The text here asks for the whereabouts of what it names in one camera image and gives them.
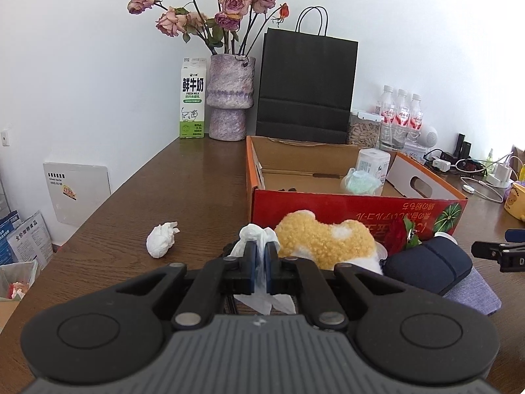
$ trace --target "purple textured vase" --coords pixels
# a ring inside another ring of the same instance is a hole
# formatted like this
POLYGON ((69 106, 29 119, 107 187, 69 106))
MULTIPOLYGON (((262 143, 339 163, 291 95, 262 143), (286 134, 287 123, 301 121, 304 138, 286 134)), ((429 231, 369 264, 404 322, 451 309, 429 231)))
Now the purple textured vase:
POLYGON ((213 55, 206 103, 212 107, 209 137, 242 141, 246 137, 246 109, 254 105, 255 58, 213 55))

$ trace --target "white and green milk carton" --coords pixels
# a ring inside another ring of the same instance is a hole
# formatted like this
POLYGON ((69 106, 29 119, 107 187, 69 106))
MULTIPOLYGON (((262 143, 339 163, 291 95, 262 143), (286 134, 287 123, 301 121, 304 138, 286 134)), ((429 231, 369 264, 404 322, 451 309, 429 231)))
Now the white and green milk carton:
POLYGON ((180 71, 180 137, 204 137, 206 59, 185 57, 180 71))

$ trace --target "red cardboard box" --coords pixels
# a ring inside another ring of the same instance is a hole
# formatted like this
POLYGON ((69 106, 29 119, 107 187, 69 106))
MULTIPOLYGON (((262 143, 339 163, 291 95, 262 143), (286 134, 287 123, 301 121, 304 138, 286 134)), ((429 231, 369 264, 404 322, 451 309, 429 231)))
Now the red cardboard box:
POLYGON ((408 216, 420 239, 452 234, 467 198, 430 170, 391 153, 382 196, 345 195, 340 182, 355 167, 359 149, 350 145, 246 138, 249 218, 274 229, 288 213, 307 209, 320 222, 363 222, 381 241, 397 216, 408 216))

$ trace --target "yellow and white stuffed toy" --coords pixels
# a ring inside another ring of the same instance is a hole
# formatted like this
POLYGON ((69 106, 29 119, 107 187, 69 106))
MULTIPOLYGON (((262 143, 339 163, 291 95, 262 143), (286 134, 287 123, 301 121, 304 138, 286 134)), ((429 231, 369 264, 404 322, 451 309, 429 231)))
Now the yellow and white stuffed toy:
POLYGON ((322 270, 349 262, 382 274, 374 237, 359 221, 328 225, 317 221, 313 212, 298 210, 286 215, 275 233, 281 245, 279 257, 310 259, 322 270))

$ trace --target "yellow cup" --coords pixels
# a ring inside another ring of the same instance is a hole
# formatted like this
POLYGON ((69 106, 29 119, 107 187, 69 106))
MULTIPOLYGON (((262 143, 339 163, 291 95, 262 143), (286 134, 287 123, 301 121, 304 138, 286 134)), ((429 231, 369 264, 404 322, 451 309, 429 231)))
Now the yellow cup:
POLYGON ((525 222, 525 186, 513 184, 505 202, 505 210, 516 219, 525 222))

